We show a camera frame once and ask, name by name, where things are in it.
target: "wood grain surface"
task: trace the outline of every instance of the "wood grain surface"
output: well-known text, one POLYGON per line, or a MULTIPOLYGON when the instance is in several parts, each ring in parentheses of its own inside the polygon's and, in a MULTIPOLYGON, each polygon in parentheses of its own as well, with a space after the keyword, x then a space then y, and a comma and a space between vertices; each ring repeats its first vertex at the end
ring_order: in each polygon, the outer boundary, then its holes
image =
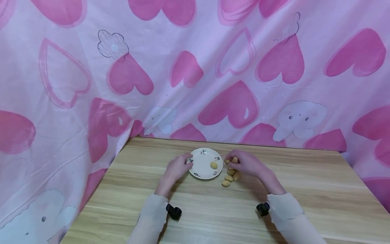
MULTIPOLYGON (((61 244, 125 244, 168 162, 201 147, 222 156, 235 148, 258 156, 327 243, 390 243, 390 215, 337 152, 136 137, 115 158, 61 244)), ((175 185, 170 202, 183 214, 179 222, 168 219, 161 244, 286 243, 269 216, 255 210, 266 199, 263 186, 243 176, 225 188, 226 171, 208 181, 186 175, 175 185)))

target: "hand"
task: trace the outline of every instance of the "hand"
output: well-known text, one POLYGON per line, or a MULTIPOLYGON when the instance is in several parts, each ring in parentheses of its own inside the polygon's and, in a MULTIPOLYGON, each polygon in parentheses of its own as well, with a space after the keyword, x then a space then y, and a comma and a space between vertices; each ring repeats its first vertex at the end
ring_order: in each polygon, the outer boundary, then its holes
POLYGON ((225 160, 232 161, 233 157, 238 158, 239 163, 229 163, 229 167, 232 167, 243 174, 258 178, 269 194, 283 195, 286 193, 286 190, 276 178, 275 173, 255 155, 234 149, 226 155, 225 160))
POLYGON ((260 162, 255 155, 248 152, 234 149, 226 155, 225 160, 232 161, 233 157, 238 158, 239 164, 230 163, 229 167, 246 175, 260 178, 260 174, 271 171, 264 163, 260 162))
POLYGON ((192 154, 190 153, 185 153, 175 157, 172 161, 169 162, 163 177, 171 179, 174 182, 183 177, 183 175, 187 173, 187 171, 194 165, 193 163, 186 164, 187 158, 190 157, 192 157, 192 154))
POLYGON ((160 179, 160 183, 154 194, 169 197, 169 192, 178 179, 192 168, 193 163, 186 164, 187 158, 192 157, 192 154, 185 153, 175 157, 168 163, 164 175, 160 179))

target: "heart outline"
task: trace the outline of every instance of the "heart outline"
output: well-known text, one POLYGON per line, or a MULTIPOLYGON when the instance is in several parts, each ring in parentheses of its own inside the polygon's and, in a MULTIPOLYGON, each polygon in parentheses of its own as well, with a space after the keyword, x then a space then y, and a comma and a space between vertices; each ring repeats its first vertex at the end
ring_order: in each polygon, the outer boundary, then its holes
POLYGON ((41 47, 39 50, 39 59, 38 59, 38 66, 39 66, 39 72, 41 75, 41 80, 43 83, 43 86, 46 90, 46 93, 48 94, 50 100, 58 107, 62 109, 70 109, 73 108, 73 106, 76 104, 78 96, 82 94, 87 94, 92 86, 92 76, 89 73, 88 69, 74 56, 72 56, 70 53, 65 51, 64 49, 60 48, 57 44, 49 40, 48 38, 44 38, 41 47), (87 79, 87 87, 83 90, 76 90, 74 92, 74 95, 72 99, 69 102, 61 100, 53 90, 53 87, 51 86, 51 82, 49 80, 48 76, 48 63, 47 63, 47 54, 48 54, 48 48, 51 46, 54 48, 57 52, 65 56, 69 61, 71 61, 77 68, 80 69, 80 71, 85 75, 87 79))
POLYGON ((230 72, 233 75, 240 75, 244 73, 252 64, 254 59, 256 58, 256 48, 253 44, 252 36, 249 32, 249 29, 247 27, 242 28, 224 47, 224 49, 221 52, 221 55, 218 58, 217 64, 215 66, 215 75, 218 78, 222 78, 224 75, 226 75, 228 72, 230 72), (246 39, 248 41, 248 46, 246 47, 249 54, 249 61, 248 64, 240 71, 233 70, 231 67, 229 67, 226 71, 221 71, 221 63, 223 59, 225 58, 226 54, 229 52, 230 48, 233 46, 233 44, 241 37, 241 35, 245 35, 246 39))

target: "sweater cuff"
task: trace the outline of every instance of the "sweater cuff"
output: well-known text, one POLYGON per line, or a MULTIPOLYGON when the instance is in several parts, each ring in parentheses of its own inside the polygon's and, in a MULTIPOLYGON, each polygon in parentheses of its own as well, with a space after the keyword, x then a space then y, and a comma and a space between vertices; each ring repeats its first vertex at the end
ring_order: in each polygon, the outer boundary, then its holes
POLYGON ((283 195, 269 194, 267 195, 267 202, 272 218, 277 217, 279 220, 284 221, 305 214, 305 211, 291 193, 283 195))

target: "small biscuit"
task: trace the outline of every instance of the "small biscuit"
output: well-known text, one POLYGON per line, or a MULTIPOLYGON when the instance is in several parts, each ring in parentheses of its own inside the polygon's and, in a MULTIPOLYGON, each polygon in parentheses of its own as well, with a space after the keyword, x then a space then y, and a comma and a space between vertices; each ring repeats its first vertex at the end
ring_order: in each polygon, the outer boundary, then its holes
POLYGON ((236 172, 236 173, 233 175, 233 180, 236 181, 236 180, 240 179, 240 177, 241 177, 241 173, 240 173, 240 172, 236 172))
POLYGON ((225 176, 225 180, 233 182, 234 179, 233 179, 233 177, 231 175, 227 175, 227 176, 225 176))
POLYGON ((236 172, 236 171, 235 171, 234 169, 228 169, 228 170, 227 170, 227 174, 228 174, 228 175, 234 175, 235 172, 236 172))
POLYGON ((222 181, 222 185, 223 185, 224 187, 228 187, 228 186, 230 186, 230 181, 224 180, 224 181, 222 181))
POLYGON ((212 167, 213 169, 216 169, 216 168, 218 168, 218 165, 216 162, 211 162, 210 167, 212 167))

